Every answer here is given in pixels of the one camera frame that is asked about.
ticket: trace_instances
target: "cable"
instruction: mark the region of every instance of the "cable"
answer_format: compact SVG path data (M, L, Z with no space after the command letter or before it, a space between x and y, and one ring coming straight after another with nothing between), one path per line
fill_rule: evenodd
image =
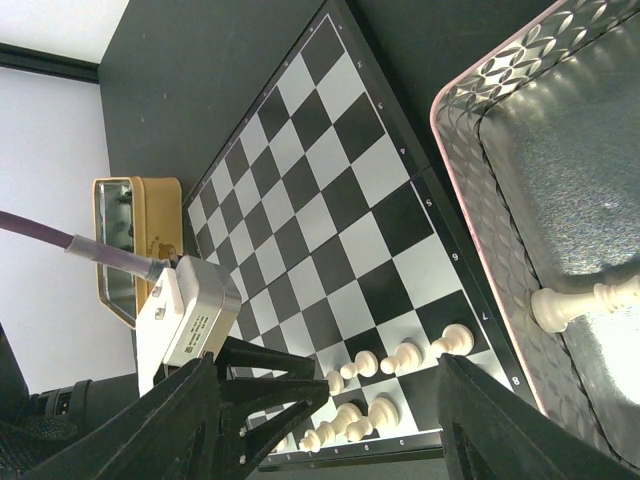
M64 249L73 241L73 235L2 210L0 210L0 228Z

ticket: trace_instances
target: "chess piece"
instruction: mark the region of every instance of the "chess piece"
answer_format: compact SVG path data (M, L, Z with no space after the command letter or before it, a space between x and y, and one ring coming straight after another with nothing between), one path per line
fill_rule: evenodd
M278 442L278 445L276 445L273 451L275 453L281 452L282 450L287 448L287 445L289 445L289 439L287 437L284 437L282 440Z
M331 422L322 422L317 430L307 430L300 440L300 450L318 453L326 443L335 441L338 435L344 434L347 427L362 417L362 412L352 403L343 403L338 407L338 414Z
M543 288L531 295L533 315L545 332L564 332L577 317L589 312L613 313L640 304L640 275L622 285L596 283L593 292L568 295Z
M413 343L401 343L397 346L393 355L380 362L380 370L391 374L402 369L405 372L413 372L422 364L422 352Z
M436 358L440 358L443 353L468 355L473 343L471 330L459 323L452 323L444 329L442 337L431 344L431 351Z
M378 371L378 359L368 350L363 350L356 354L353 363L347 363L340 369L340 375L345 380L362 375L363 377L373 377Z
M396 406L391 400L378 397L371 403L369 415L349 425L345 436L349 442L357 442L366 435L371 435L374 428L386 430L397 427L399 423L400 414Z
M329 382L329 395L338 395L342 390L344 390L344 380L339 372L331 370L324 378Z

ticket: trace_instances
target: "purple cable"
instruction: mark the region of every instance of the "purple cable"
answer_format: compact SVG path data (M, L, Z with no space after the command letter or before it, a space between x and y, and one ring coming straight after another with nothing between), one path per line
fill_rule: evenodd
M33 220L13 215L12 213L3 212L2 210L0 210L0 228L26 235L27 237L35 238L64 249L71 245L71 241L73 240L73 235L47 227Z

